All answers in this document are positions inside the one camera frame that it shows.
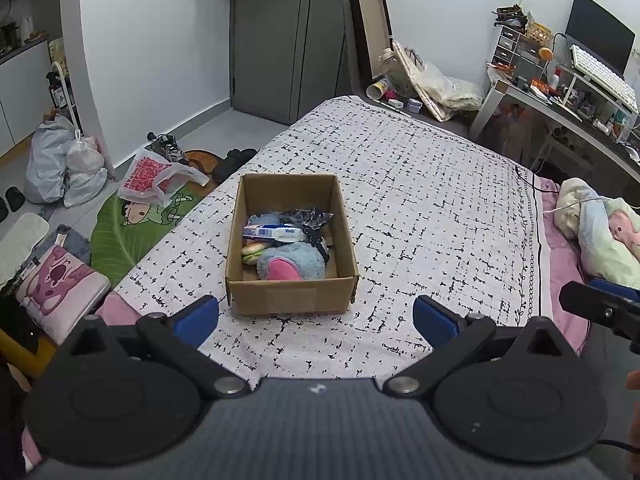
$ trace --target green leaf rug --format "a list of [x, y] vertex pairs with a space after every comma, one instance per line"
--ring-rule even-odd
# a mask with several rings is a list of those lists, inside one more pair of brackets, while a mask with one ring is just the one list
[[186, 184], [171, 204], [162, 206], [127, 202], [115, 193], [107, 199], [91, 235], [91, 266], [115, 286], [165, 234], [200, 202], [206, 192]]

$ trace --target white keyboard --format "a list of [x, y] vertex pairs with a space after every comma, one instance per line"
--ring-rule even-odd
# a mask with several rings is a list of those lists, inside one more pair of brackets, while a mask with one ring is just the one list
[[576, 44], [573, 44], [570, 50], [574, 67], [577, 70], [599, 83], [613, 97], [620, 99], [631, 111], [638, 113], [636, 92], [631, 86]]

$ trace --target cardboard box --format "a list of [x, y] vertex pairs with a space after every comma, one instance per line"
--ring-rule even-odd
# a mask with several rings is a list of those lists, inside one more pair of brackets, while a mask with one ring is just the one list
[[[321, 230], [330, 246], [324, 280], [263, 281], [255, 266], [242, 264], [242, 228], [251, 215], [312, 207], [334, 214]], [[236, 195], [225, 281], [226, 296], [244, 316], [346, 312], [355, 301], [358, 266], [335, 175], [244, 174]]]

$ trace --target white patterned bedspread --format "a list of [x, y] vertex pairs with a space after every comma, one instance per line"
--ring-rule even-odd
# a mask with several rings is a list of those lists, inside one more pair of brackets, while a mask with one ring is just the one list
[[[503, 325], [552, 317], [549, 248], [532, 173], [469, 140], [355, 97], [324, 102], [198, 204], [116, 288], [141, 314], [220, 300], [200, 347], [252, 385], [279, 377], [376, 377], [430, 347], [412, 324], [427, 294]], [[240, 173], [334, 173], [360, 271], [342, 316], [236, 317], [225, 259]]]

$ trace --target computer monitor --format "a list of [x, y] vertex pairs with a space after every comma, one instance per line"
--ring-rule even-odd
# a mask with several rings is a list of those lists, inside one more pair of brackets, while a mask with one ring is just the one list
[[574, 0], [566, 34], [570, 36], [569, 43], [586, 47], [622, 77], [636, 35], [608, 10], [593, 0]]

